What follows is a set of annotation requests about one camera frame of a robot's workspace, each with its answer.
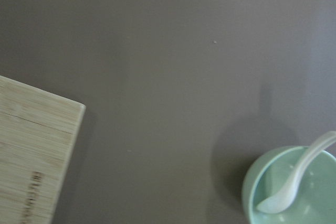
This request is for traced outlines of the white ceramic spoon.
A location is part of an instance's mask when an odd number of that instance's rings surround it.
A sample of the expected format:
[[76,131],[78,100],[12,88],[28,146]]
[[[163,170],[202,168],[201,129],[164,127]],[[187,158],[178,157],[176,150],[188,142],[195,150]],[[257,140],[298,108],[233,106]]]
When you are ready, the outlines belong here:
[[318,137],[302,154],[282,187],[257,205],[257,210],[266,214],[278,214],[294,202],[301,180],[308,166],[326,148],[335,143],[335,131],[328,131]]

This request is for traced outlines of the light green bowl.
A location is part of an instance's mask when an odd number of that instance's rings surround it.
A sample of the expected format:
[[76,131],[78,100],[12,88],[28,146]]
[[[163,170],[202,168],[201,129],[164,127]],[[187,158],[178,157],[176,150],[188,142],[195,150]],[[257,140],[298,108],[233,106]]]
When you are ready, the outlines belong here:
[[[335,223],[335,156],[322,151],[303,173],[293,176],[306,149],[276,148],[252,163],[241,189],[248,223]],[[279,191],[291,205],[275,214],[263,212],[259,204]]]

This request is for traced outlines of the bamboo cutting board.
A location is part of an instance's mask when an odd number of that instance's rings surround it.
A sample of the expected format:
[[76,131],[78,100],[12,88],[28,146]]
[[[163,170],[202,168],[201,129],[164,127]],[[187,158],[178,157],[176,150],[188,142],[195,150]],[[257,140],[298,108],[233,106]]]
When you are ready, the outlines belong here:
[[1,77],[1,223],[51,223],[85,110]]

